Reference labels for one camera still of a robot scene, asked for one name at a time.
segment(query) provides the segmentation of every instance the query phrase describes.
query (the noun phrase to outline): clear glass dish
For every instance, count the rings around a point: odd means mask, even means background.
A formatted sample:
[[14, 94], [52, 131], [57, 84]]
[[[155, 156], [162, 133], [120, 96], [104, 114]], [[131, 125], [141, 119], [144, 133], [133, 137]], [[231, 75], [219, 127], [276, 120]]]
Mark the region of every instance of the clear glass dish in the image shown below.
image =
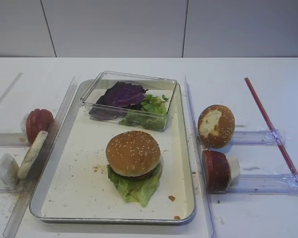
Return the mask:
[[[146, 112], [140, 105], [136, 109], [130, 109], [97, 103], [108, 89], [120, 82], [140, 85], [146, 90], [145, 96], [159, 97], [165, 106], [165, 113]], [[172, 79], [105, 71], [100, 73], [85, 91], [81, 97], [81, 104], [90, 119], [164, 131], [167, 128], [176, 85], [177, 81]]]

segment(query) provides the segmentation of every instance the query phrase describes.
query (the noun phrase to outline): baking sheet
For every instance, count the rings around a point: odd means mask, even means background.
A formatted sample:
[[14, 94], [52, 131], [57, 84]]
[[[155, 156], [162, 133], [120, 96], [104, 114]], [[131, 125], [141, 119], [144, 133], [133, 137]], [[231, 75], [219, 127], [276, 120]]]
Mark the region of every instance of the baking sheet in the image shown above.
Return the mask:
[[[79, 107], [81, 84], [49, 162], [30, 202], [45, 222], [181, 224], [195, 214], [195, 197], [187, 150], [180, 87], [177, 85], [168, 128], [164, 132], [90, 120]], [[115, 135], [143, 130], [159, 143], [163, 162], [160, 186], [147, 207], [126, 203], [108, 179], [105, 148]], [[174, 196], [172, 202], [168, 196]]]

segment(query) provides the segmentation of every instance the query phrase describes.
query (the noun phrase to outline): white wall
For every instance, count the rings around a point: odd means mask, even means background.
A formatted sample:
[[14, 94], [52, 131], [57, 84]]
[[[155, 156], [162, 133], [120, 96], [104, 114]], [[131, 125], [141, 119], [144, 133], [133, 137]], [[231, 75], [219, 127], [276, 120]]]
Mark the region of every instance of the white wall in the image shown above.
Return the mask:
[[[298, 0], [42, 0], [58, 57], [298, 56]], [[0, 56], [54, 57], [40, 0], [0, 0]]]
[[184, 57], [298, 56], [298, 0], [189, 0]]
[[187, 0], [43, 0], [58, 57], [181, 57]]
[[39, 0], [0, 0], [0, 57], [54, 57]]

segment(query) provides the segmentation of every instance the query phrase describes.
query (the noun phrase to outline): purple cabbage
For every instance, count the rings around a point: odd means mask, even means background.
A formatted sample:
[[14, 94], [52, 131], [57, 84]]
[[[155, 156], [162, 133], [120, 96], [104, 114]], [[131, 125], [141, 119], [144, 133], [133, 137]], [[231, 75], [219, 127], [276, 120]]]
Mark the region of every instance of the purple cabbage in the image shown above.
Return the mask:
[[[118, 82], [113, 87], [107, 89], [105, 94], [101, 96], [96, 104], [137, 109], [145, 98], [145, 90], [140, 85], [132, 85], [131, 83]], [[118, 116], [118, 112], [100, 108], [92, 108], [89, 114], [101, 120], [113, 119]]]

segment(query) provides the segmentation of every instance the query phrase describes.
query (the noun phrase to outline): top bun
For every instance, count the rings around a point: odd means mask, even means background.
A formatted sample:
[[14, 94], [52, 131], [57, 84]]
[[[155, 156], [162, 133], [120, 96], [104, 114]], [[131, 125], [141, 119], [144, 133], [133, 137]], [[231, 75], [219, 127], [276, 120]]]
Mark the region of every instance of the top bun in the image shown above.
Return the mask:
[[119, 175], [137, 177], [153, 170], [160, 161], [156, 140], [144, 131], [127, 131], [113, 137], [106, 147], [110, 167]]
[[199, 116], [198, 130], [205, 147], [222, 148], [230, 142], [234, 134], [234, 115], [226, 106], [209, 106]]

